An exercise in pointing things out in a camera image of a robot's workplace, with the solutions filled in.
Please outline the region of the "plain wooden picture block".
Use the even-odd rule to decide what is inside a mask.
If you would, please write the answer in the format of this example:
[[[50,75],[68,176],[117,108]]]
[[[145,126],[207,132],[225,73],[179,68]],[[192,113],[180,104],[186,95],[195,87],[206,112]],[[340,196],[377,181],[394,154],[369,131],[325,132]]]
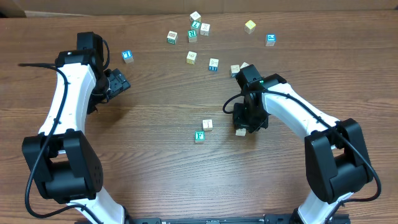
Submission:
[[[213,129],[213,121],[211,119],[204,119],[202,126],[204,131],[211,131]]]

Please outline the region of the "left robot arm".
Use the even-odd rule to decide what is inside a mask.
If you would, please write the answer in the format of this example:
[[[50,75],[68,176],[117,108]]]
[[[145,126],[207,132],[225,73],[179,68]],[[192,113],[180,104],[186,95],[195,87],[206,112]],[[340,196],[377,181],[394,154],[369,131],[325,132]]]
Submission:
[[[133,222],[104,188],[100,159],[85,136],[86,116],[131,86],[108,65],[108,44],[94,32],[80,32],[76,50],[60,52],[54,63],[35,63],[56,71],[57,85],[38,135],[22,143],[30,170],[24,202],[33,217],[75,208],[88,223]]]

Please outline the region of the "green F letter block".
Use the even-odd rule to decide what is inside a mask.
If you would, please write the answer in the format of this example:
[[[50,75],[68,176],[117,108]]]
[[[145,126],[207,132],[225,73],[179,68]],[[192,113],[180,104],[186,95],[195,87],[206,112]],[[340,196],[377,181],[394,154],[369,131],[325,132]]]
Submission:
[[[205,141],[204,131],[195,131],[195,143],[202,143]]]

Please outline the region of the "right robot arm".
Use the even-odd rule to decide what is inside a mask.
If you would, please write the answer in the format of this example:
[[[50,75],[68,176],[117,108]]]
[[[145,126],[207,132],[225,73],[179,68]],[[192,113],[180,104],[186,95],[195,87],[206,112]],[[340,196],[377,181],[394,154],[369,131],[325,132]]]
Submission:
[[[236,134],[244,136],[269,125],[274,115],[305,145],[305,169],[311,192],[291,215],[265,215],[265,223],[349,223],[337,210],[354,201],[354,193],[377,180],[360,125],[340,121],[316,109],[278,74],[262,77],[255,66],[235,76],[242,103],[230,112]]]

